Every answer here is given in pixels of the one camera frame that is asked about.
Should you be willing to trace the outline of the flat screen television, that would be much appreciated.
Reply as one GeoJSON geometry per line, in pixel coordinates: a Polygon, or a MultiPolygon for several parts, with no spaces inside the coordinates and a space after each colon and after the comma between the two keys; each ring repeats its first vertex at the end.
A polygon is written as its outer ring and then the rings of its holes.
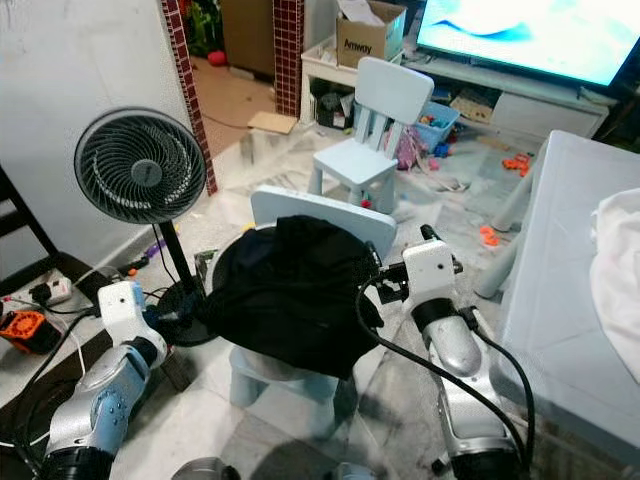
{"type": "Polygon", "coordinates": [[[416,45],[608,87],[640,41],[640,0],[426,0],[416,45]]]}

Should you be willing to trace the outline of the light blue solid-back chair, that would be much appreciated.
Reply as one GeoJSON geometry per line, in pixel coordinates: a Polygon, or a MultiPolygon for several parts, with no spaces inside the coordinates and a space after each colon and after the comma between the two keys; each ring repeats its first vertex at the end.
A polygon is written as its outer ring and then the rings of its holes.
{"type": "MultiPolygon", "coordinates": [[[[347,230],[362,242],[371,244],[381,260],[388,259],[396,239],[397,224],[392,216],[346,202],[311,193],[275,186],[262,186],[250,196],[256,227],[271,227],[280,218],[306,215],[323,219],[347,230]]],[[[293,367],[285,362],[236,347],[230,353],[230,402],[241,408],[251,407],[270,387],[292,390],[298,397],[315,403],[308,419],[307,436],[314,440],[332,438],[339,426],[355,411],[343,396],[355,394],[351,380],[293,367]]]]}

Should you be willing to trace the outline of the white television bench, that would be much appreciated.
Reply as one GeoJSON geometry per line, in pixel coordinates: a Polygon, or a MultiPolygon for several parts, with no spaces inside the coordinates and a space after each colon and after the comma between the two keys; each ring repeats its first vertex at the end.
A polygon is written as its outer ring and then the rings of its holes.
{"type": "MultiPolygon", "coordinates": [[[[310,82],[324,79],[343,86],[356,86],[356,69],[340,67],[334,56],[335,38],[329,37],[311,49],[302,52],[300,123],[315,123],[314,96],[310,82]]],[[[493,114],[486,122],[467,119],[468,127],[489,129],[500,134],[522,134],[543,140],[550,132],[566,131],[584,138],[591,138],[609,114],[607,106],[580,99],[576,87],[561,87],[539,79],[500,73],[481,67],[472,67],[461,61],[431,58],[425,52],[404,58],[394,58],[403,67],[451,79],[472,87],[488,87],[499,90],[500,95],[493,114]]]]}

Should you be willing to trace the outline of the black garment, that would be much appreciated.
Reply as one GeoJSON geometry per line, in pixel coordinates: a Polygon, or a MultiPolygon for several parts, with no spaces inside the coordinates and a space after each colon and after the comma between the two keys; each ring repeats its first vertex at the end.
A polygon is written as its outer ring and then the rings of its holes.
{"type": "Polygon", "coordinates": [[[237,346],[332,378],[351,378],[375,347],[378,307],[358,288],[378,273],[370,248],[297,215],[247,230],[216,262],[201,319],[237,346]]]}

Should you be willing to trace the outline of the silver right robot leg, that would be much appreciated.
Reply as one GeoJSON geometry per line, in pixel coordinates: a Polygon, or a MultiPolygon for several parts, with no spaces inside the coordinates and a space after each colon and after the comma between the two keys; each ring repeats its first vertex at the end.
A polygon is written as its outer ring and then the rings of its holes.
{"type": "Polygon", "coordinates": [[[378,480],[370,467],[343,462],[325,474],[324,480],[378,480]]]}

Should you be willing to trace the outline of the white power strip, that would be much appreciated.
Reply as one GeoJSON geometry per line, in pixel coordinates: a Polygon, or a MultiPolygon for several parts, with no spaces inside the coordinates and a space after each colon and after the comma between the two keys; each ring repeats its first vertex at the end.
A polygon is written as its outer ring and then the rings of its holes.
{"type": "Polygon", "coordinates": [[[32,285],[24,291],[6,294],[1,297],[1,302],[17,303],[17,305],[28,307],[47,307],[59,305],[69,298],[70,283],[65,278],[56,278],[50,282],[32,285]]]}

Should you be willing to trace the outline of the light blue slatted-back chair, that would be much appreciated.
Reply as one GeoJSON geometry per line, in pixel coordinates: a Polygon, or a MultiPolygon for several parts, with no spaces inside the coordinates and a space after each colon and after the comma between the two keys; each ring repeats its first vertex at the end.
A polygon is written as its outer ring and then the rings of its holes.
{"type": "Polygon", "coordinates": [[[404,132],[417,122],[433,91],[433,79],[379,58],[358,61],[353,134],[314,155],[308,192],[323,193],[333,177],[349,189],[347,201],[384,214],[396,211],[396,150],[404,132]]]}

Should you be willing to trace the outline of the red brick pillar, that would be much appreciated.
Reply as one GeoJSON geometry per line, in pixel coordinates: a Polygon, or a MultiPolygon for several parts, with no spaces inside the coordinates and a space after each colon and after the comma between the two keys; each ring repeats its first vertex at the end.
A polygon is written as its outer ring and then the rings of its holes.
{"type": "Polygon", "coordinates": [[[305,0],[271,0],[276,113],[300,118],[305,0]]]}
{"type": "Polygon", "coordinates": [[[163,12],[166,35],[169,37],[170,46],[172,46],[180,92],[182,92],[184,105],[186,105],[191,131],[195,134],[198,146],[200,146],[202,155],[204,155],[206,193],[207,195],[215,195],[218,192],[218,179],[216,179],[214,168],[212,168],[214,155],[211,154],[209,136],[205,131],[204,116],[202,116],[200,102],[198,102],[195,69],[192,67],[191,59],[189,59],[182,6],[180,6],[180,0],[159,0],[159,3],[161,12],[163,12]]]}

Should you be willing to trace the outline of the silver left robot leg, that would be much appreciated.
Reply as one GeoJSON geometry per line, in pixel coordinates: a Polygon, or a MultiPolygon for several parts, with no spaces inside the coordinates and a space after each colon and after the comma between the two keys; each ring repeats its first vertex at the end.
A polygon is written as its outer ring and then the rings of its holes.
{"type": "Polygon", "coordinates": [[[241,474],[219,457],[204,457],[184,463],[172,480],[241,480],[241,474]]]}

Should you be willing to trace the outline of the flat cardboard sheet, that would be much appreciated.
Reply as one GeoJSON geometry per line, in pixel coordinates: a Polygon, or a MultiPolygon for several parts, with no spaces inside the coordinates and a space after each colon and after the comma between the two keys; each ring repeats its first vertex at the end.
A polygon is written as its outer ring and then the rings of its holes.
{"type": "Polygon", "coordinates": [[[273,113],[273,111],[257,111],[251,116],[248,128],[276,134],[289,134],[297,123],[297,116],[273,113]]]}

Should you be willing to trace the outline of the orange black device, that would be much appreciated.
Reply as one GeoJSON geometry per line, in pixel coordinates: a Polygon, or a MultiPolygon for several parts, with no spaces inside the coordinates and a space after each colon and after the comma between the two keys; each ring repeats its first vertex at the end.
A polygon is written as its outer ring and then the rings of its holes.
{"type": "Polygon", "coordinates": [[[28,355],[47,355],[59,342],[59,330],[40,312],[15,310],[5,314],[0,337],[28,355]]]}

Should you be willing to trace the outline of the brown cardboard box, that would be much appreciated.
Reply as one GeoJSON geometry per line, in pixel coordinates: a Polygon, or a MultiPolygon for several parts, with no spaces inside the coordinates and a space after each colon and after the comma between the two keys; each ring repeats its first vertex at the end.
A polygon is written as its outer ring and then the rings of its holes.
{"type": "Polygon", "coordinates": [[[406,6],[376,0],[337,0],[335,56],[342,67],[356,68],[366,56],[392,60],[403,50],[406,6]]]}

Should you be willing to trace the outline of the pink fabric toy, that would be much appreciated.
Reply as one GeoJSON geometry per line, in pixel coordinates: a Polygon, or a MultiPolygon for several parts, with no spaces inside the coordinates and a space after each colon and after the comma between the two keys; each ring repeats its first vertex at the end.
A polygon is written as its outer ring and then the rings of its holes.
{"type": "Polygon", "coordinates": [[[401,170],[401,172],[407,172],[407,170],[419,164],[421,157],[422,141],[415,125],[402,125],[399,128],[399,140],[396,151],[394,151],[397,169],[401,170]]]}

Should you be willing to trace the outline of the blue toy bin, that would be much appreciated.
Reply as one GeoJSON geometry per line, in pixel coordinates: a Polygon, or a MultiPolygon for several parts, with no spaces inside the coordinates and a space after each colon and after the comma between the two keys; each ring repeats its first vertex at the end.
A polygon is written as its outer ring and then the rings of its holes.
{"type": "Polygon", "coordinates": [[[448,134],[452,132],[453,125],[458,119],[460,119],[460,111],[439,102],[428,101],[421,111],[419,123],[413,127],[419,133],[422,145],[426,150],[431,151],[447,140],[448,134]]]}

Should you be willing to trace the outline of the silver robot leg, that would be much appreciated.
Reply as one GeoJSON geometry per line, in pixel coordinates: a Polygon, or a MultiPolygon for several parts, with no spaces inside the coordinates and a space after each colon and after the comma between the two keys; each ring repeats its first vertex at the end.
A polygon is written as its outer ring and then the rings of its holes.
{"type": "Polygon", "coordinates": [[[343,462],[325,474],[324,480],[378,480],[370,467],[343,462]]]}
{"type": "Polygon", "coordinates": [[[219,457],[204,457],[184,463],[172,480],[241,480],[241,474],[219,457]]]}

